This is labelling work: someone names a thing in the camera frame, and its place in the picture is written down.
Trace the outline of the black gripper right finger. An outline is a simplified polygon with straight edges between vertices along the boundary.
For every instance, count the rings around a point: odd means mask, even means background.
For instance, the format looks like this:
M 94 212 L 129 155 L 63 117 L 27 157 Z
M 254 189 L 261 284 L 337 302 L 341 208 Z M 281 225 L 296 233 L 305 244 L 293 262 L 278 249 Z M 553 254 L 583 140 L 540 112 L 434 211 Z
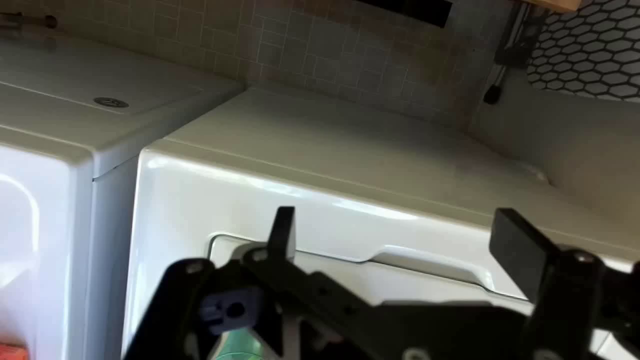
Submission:
M 536 302 L 560 249 L 514 208 L 497 208 L 491 220 L 489 254 L 518 290 Z

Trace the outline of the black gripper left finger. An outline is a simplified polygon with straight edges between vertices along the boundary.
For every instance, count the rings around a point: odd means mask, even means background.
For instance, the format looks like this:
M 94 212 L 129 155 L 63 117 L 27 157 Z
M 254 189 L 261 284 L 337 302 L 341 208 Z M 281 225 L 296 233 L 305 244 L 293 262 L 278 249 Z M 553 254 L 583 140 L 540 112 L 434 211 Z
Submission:
M 276 266 L 285 266 L 296 252 L 296 208 L 279 206 L 268 236 L 265 254 Z

